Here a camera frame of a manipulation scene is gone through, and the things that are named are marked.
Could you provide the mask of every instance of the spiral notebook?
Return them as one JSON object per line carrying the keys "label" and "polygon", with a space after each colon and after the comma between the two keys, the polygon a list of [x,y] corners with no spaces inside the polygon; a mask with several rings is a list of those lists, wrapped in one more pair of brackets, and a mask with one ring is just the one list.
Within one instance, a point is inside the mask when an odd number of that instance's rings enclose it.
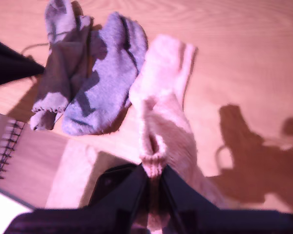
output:
{"label": "spiral notebook", "polygon": [[97,178],[129,163],[51,131],[0,114],[0,193],[34,208],[88,204]]}
{"label": "spiral notebook", "polygon": [[0,114],[0,192],[44,207],[68,139]]}

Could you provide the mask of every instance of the notebook spiral binding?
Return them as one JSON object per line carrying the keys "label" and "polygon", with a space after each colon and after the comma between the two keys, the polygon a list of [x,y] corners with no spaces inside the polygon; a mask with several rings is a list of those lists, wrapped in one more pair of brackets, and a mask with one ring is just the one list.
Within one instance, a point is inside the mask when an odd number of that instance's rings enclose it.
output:
{"label": "notebook spiral binding", "polygon": [[11,158],[11,153],[14,151],[14,147],[18,138],[25,126],[25,123],[9,119],[6,125],[4,134],[0,141],[0,179],[4,179],[1,172],[6,172],[5,165],[8,165],[8,159]]}

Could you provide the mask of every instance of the wooden table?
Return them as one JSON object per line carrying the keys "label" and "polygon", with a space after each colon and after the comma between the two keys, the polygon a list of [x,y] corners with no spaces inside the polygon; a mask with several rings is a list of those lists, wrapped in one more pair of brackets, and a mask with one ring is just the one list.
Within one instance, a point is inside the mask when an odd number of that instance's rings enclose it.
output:
{"label": "wooden table", "polygon": [[[0,0],[0,41],[43,65],[47,2]],[[164,33],[196,45],[185,114],[196,137],[199,166],[225,194],[248,207],[293,211],[293,0],[79,4],[95,24],[104,25],[111,12],[119,11],[143,26],[149,42]],[[37,92],[34,80],[0,86],[0,113],[27,122]],[[64,135],[61,120],[53,132]],[[139,162],[132,107],[115,133],[67,137]]]}

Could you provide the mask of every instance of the wood grain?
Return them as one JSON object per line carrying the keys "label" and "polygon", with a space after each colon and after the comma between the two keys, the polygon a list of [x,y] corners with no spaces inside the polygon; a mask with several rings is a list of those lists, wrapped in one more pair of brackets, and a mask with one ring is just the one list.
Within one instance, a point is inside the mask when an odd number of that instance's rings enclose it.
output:
{"label": "wood grain", "polygon": [[[289,173],[293,172],[293,134],[284,131],[293,126],[293,0],[79,3],[85,15],[94,17],[95,24],[104,25],[112,11],[119,11],[143,26],[149,42],[164,33],[196,45],[199,52],[185,98],[185,114],[195,134],[198,164],[207,176],[215,177],[227,195],[246,206],[293,211],[293,173]],[[18,52],[46,43],[46,4],[47,0],[0,1],[0,40]],[[45,64],[47,50],[47,46],[36,46],[25,55]],[[25,78],[1,86],[0,113],[13,110],[19,120],[28,121],[28,100],[35,97],[35,92],[28,91],[33,85]],[[27,101],[20,107],[17,104],[26,92]],[[238,111],[228,104],[238,106]],[[222,115],[221,107],[226,110]],[[61,121],[53,132],[64,135]],[[249,143],[253,141],[251,133],[263,139],[255,144],[256,150]],[[139,162],[133,108],[118,132],[73,138]],[[224,151],[219,155],[225,161],[233,160],[233,168],[219,169],[215,155],[228,142],[228,155],[224,156]],[[247,186],[240,188],[239,183]]]}

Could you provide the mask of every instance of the dark gray sock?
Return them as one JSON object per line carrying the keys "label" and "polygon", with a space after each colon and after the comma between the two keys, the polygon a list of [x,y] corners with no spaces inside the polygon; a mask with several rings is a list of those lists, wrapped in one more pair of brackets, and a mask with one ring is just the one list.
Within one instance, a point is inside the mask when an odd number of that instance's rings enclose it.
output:
{"label": "dark gray sock", "polygon": [[70,0],[50,0],[45,23],[50,54],[30,119],[33,130],[51,130],[86,79],[91,19],[75,18]]}
{"label": "dark gray sock", "polygon": [[128,92],[142,66],[147,40],[138,23],[117,12],[91,33],[92,74],[68,105],[62,129],[70,135],[103,133],[129,106]]}

